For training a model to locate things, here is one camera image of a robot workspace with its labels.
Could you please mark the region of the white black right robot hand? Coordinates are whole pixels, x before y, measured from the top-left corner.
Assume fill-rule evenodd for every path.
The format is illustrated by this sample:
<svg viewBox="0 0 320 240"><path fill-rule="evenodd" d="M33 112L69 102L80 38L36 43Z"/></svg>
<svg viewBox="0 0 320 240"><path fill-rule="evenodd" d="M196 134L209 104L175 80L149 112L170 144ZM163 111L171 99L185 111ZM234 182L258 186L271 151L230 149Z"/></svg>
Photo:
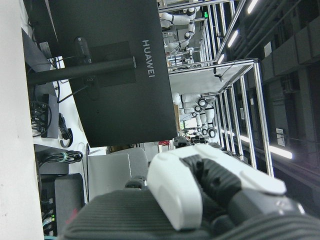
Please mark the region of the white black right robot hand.
<svg viewBox="0 0 320 240"><path fill-rule="evenodd" d="M157 154L146 186L96 196L62 240L317 240L320 220L285 183L196 144Z"/></svg>

